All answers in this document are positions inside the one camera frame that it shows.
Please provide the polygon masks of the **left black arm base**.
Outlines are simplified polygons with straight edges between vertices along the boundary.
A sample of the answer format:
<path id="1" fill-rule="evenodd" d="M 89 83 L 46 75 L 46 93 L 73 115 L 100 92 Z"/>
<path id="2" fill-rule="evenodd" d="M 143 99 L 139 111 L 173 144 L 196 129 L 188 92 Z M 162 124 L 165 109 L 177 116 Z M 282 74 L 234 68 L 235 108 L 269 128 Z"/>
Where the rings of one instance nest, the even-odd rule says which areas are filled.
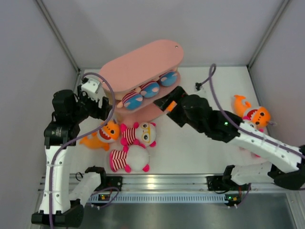
<path id="1" fill-rule="evenodd" d="M 122 176 L 108 176 L 103 167 L 89 167 L 85 170 L 85 175 L 89 175 L 91 183 L 95 187 L 94 191 L 100 191 L 108 187 L 122 189 Z"/>

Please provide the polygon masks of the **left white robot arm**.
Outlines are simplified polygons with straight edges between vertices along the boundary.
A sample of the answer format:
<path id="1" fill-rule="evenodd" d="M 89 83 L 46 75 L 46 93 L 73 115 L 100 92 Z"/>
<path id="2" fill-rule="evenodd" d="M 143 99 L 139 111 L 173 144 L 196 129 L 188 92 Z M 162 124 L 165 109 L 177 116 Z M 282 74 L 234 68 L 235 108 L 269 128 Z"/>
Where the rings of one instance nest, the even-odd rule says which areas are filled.
<path id="1" fill-rule="evenodd" d="M 78 228 L 83 220 L 85 205 L 94 191 L 104 190 L 108 179 L 103 167 L 89 167 L 76 188 L 69 191 L 70 168 L 80 123 L 92 117 L 108 122 L 114 112 L 109 99 L 93 99 L 87 92 L 75 94 L 61 90 L 53 95 L 51 122 L 44 130 L 46 176 L 39 210 L 31 222 L 50 228 Z"/>

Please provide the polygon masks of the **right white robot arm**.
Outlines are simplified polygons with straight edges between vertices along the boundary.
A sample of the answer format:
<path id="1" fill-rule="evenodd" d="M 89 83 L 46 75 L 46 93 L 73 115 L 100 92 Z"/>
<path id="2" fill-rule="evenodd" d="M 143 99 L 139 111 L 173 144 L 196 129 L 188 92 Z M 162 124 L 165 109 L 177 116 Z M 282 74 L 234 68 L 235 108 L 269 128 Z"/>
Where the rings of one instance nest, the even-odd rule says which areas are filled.
<path id="1" fill-rule="evenodd" d="M 304 146 L 277 141 L 231 112 L 214 110 L 206 98 L 187 94 L 180 86 L 153 103 L 180 127 L 188 124 L 212 140 L 244 148 L 265 159 L 260 164 L 227 166 L 222 176 L 227 189 L 251 183 L 273 183 L 288 190 L 300 190 L 305 184 Z"/>

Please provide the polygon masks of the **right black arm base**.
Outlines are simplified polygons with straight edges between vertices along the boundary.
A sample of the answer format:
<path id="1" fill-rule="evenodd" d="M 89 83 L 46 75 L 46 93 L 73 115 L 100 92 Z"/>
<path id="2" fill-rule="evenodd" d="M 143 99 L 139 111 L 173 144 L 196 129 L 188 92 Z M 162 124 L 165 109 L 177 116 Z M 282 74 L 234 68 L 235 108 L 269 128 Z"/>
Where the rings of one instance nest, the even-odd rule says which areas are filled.
<path id="1" fill-rule="evenodd" d="M 231 173 L 234 168 L 234 165 L 229 165 L 222 175 L 208 176 L 206 178 L 208 190 L 217 194 L 224 194 L 229 191 L 247 191 L 249 184 L 238 185 L 231 180 Z"/>

